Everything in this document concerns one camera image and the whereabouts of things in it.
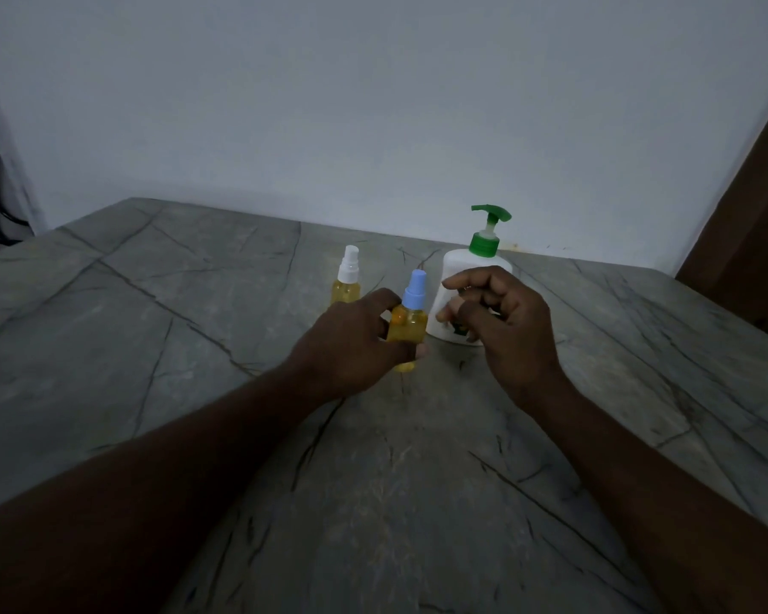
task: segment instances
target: yellow liquid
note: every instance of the yellow liquid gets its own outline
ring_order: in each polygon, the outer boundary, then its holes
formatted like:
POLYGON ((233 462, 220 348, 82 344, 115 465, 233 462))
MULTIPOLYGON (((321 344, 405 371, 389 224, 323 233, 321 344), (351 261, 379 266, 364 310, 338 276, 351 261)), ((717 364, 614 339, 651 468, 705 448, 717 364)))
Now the yellow liquid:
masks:
POLYGON ((361 285, 356 282, 355 284, 345 284, 336 280, 333 282, 333 288, 330 291, 330 304, 335 304, 337 301, 343 301, 345 304, 352 304, 359 297, 361 297, 361 285))
MULTIPOLYGON (((392 309, 390 331, 387 333, 387 342, 392 340, 407 340, 419 345, 424 341, 427 332, 427 314, 423 310, 410 310, 402 305, 392 309)), ((415 362, 399 364, 393 368, 396 372, 410 372, 415 368, 415 362)))

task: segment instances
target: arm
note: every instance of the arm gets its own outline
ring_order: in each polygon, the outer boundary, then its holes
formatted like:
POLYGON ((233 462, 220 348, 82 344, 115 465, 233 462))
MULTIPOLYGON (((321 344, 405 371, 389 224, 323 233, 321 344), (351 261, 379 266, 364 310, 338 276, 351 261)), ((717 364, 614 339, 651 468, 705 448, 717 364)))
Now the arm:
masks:
POLYGON ((768 611, 768 527, 699 483, 582 396, 554 346, 549 307, 499 267, 445 287, 512 401, 556 443, 676 612, 768 611), (500 313, 495 317, 487 308, 500 313))
POLYGON ((291 429, 415 359, 379 340, 398 303, 380 289, 334 304, 279 368, 2 504, 0 612, 157 611, 291 429))

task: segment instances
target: white bottle body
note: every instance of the white bottle body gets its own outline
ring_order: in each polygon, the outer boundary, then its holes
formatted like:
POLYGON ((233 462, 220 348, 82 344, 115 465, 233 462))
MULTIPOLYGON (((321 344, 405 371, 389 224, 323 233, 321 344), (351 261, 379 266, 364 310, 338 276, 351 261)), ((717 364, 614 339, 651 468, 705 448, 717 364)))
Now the white bottle body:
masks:
MULTIPOLYGON (((458 272, 462 272, 464 269, 471 269, 473 267, 492 267, 492 265, 498 265, 503 267, 509 273, 512 273, 512 263, 499 256, 493 256, 491 258, 484 258, 483 256, 474 255, 466 248, 453 249, 444 255, 444 264, 441 268, 440 279, 443 281, 450 276, 455 275, 458 272)), ((447 302, 451 298, 458 295, 457 290, 448 290, 438 285, 438 293, 436 294, 435 301, 432 303, 432 308, 429 314, 429 321, 427 323, 427 333, 440 340, 446 340, 447 342, 456 342, 460 345, 472 345, 480 346, 481 341, 467 342, 466 333, 460 328, 456 327, 453 323, 440 323, 436 321, 435 315, 440 312, 440 309, 447 305, 447 302)))

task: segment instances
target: blue spray nozzle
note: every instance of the blue spray nozzle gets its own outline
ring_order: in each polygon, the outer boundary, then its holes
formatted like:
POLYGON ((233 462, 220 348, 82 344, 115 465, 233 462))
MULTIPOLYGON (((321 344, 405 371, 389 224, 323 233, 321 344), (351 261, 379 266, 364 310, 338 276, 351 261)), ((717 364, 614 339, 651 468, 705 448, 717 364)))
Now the blue spray nozzle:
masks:
POLYGON ((404 291, 401 305, 410 310, 421 310, 424 307, 424 285, 427 282, 427 272, 423 269, 413 269, 410 285, 404 291))

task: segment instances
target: marble table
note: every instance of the marble table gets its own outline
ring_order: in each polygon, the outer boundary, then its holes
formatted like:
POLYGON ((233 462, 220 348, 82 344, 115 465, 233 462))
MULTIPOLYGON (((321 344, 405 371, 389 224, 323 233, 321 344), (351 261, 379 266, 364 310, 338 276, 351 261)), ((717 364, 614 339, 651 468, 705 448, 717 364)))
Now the marble table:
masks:
MULTIPOLYGON (((0 502, 272 367, 350 243, 365 291, 453 247, 131 199, 0 252, 0 502)), ((768 525, 768 336, 656 271, 503 255, 581 391, 768 525)), ((290 436, 165 612, 662 610, 482 351, 428 342, 290 436)))

